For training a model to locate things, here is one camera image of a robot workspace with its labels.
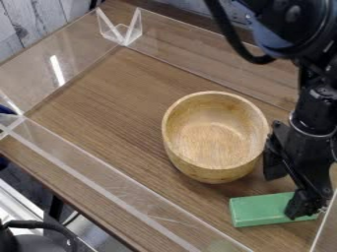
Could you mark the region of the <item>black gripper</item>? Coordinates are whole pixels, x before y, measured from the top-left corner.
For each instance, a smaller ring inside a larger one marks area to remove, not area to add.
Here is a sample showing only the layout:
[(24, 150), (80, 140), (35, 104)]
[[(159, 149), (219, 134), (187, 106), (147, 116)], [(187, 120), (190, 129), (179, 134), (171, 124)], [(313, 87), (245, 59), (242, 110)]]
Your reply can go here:
[(281, 121), (273, 122), (273, 133), (264, 150), (264, 176), (268, 181), (290, 176), (297, 190), (285, 215), (296, 220), (316, 215), (333, 195), (329, 169), (334, 162), (332, 136), (309, 135)]

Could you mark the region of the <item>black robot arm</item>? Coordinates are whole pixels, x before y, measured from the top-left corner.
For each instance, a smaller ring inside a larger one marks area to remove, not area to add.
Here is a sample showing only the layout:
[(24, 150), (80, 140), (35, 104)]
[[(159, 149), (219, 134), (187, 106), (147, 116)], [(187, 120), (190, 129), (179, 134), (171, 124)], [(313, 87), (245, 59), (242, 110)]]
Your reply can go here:
[(250, 63), (278, 59), (298, 68), (298, 98), (288, 123), (276, 121), (264, 151), (264, 175), (290, 177), (296, 191), (290, 219), (312, 216), (333, 197), (330, 166), (337, 162), (337, 0), (233, 0), (249, 15), (255, 43), (246, 49), (219, 0), (205, 0), (231, 48)]

